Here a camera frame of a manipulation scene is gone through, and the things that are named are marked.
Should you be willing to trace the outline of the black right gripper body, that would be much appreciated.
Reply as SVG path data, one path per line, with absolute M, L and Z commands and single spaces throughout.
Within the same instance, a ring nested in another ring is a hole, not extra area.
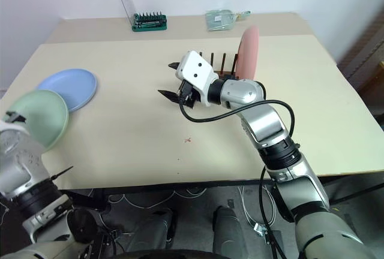
M 193 109 L 197 102 L 200 102 L 199 92 L 195 90 L 191 83 L 183 80 L 179 87 L 177 103 Z

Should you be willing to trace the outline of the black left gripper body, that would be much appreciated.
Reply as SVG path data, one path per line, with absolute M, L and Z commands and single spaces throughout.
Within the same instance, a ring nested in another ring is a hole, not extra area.
M 15 122 L 25 123 L 26 122 L 26 118 L 18 114 L 17 112 L 6 111 L 5 114 L 6 114 L 5 122 L 7 123 L 15 123 Z

